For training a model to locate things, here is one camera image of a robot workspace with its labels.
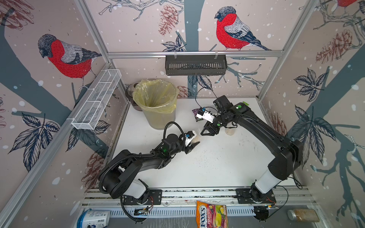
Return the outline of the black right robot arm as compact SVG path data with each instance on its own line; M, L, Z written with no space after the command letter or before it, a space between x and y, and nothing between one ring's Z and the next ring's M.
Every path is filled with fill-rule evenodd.
M302 164L304 145L299 140L292 141L280 135L268 126L244 103L233 105L229 103L224 108L218 107L220 114L213 122L206 122L201 135L215 136L222 127L235 123L248 130L260 140L275 158L269 163L268 169L279 180L286 180Z

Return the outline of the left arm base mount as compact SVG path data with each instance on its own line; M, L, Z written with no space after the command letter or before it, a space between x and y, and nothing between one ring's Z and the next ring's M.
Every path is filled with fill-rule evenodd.
M123 204L128 206L160 205L162 190L147 190L140 198L123 195Z

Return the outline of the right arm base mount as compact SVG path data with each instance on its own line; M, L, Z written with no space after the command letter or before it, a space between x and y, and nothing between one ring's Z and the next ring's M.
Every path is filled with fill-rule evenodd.
M276 204L273 190L261 193L256 188L238 188L235 192L239 204Z

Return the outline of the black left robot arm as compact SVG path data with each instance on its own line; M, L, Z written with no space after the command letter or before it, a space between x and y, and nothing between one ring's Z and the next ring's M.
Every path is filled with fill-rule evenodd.
M146 170L162 169L180 152L189 154L199 142L195 131L180 136L169 134L148 154L132 154L128 150L121 151L98 174L98 188L103 194L113 199L123 195L136 199L142 197L148 186L143 181L135 181L138 173Z

